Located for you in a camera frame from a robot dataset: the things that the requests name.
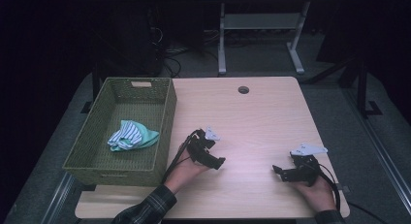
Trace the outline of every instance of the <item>sleeve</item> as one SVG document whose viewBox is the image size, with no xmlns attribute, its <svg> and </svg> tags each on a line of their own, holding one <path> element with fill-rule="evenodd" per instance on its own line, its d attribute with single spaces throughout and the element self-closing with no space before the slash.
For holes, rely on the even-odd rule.
<svg viewBox="0 0 411 224">
<path fill-rule="evenodd" d="M 177 202 L 168 187 L 158 186 L 140 204 L 121 211 L 111 224 L 159 223 Z"/>
<path fill-rule="evenodd" d="M 337 210 L 325 210 L 315 215 L 318 224 L 343 224 L 345 223 L 341 213 Z"/>
</svg>

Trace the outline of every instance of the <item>hand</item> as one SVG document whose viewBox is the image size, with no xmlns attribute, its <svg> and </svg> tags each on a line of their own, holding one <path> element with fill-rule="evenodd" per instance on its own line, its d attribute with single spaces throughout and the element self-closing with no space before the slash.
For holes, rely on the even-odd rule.
<svg viewBox="0 0 411 224">
<path fill-rule="evenodd" d="M 195 164 L 190 158 L 187 149 L 184 149 L 179 157 L 175 168 L 170 173 L 164 185 L 166 185 L 174 194 L 182 187 L 190 183 L 193 178 L 209 170 L 209 167 Z"/>
<path fill-rule="evenodd" d="M 291 182 L 290 184 L 301 192 L 316 212 L 336 210 L 332 188 L 322 177 L 318 176 L 311 187 L 308 187 L 306 182 Z"/>
</svg>

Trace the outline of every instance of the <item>floor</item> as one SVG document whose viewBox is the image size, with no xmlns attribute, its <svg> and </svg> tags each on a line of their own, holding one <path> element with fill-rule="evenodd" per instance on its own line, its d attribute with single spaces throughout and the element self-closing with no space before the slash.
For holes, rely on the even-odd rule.
<svg viewBox="0 0 411 224">
<path fill-rule="evenodd" d="M 289 76 L 307 80 L 332 66 L 330 63 L 316 61 L 324 36 L 321 33 L 303 34 L 297 51 L 305 73 L 297 75 L 285 46 L 293 34 L 293 31 L 229 34 L 225 77 Z M 160 77 L 174 76 L 175 73 L 181 78 L 217 77 L 217 45 L 212 41 L 212 31 L 206 33 L 206 39 L 208 41 L 203 52 L 185 50 L 179 43 L 172 44 L 169 48 L 172 59 L 165 60 L 168 67 L 164 68 Z M 340 88 L 337 85 L 340 74 L 338 71 L 314 84 L 300 87 L 323 143 L 329 149 L 333 168 L 345 196 L 350 203 L 378 215 L 387 223 L 411 223 L 411 210 L 405 205 L 410 194 L 408 184 L 411 182 L 410 125 L 391 103 L 383 85 L 371 75 L 368 76 L 366 98 L 367 101 L 374 101 L 383 114 L 362 118 L 353 101 L 356 97 L 355 85 L 348 89 Z M 5 223 L 111 222 L 76 218 L 75 207 L 81 191 L 92 187 L 82 185 L 62 170 L 64 160 L 86 119 L 86 113 L 81 113 L 81 110 L 91 100 L 92 83 L 89 75 L 78 88 Z M 401 188 L 393 182 L 391 174 L 387 173 L 392 168 L 386 166 L 387 158 L 377 153 L 381 145 L 403 178 L 408 197 L 401 196 L 398 192 Z M 350 206 L 350 209 L 347 223 L 380 223 L 359 208 Z M 297 220 L 297 223 L 315 222 L 303 219 Z"/>
</svg>

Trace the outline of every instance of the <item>green basket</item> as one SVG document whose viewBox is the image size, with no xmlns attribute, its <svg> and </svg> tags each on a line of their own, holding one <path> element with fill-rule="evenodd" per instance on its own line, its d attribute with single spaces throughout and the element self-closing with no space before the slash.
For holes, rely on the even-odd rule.
<svg viewBox="0 0 411 224">
<path fill-rule="evenodd" d="M 107 78 L 63 169 L 84 184 L 157 186 L 167 169 L 176 95 L 171 79 Z M 160 133 L 146 148 L 111 152 L 121 120 Z"/>
</svg>

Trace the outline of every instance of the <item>teal cloth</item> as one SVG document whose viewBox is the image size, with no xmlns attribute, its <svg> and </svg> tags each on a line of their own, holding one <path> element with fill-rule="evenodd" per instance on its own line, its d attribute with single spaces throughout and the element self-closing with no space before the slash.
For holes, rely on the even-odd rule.
<svg viewBox="0 0 411 224">
<path fill-rule="evenodd" d="M 108 141 L 111 151 L 145 148 L 158 141 L 159 133 L 147 129 L 133 120 L 121 120 L 120 130 L 113 133 Z"/>
</svg>

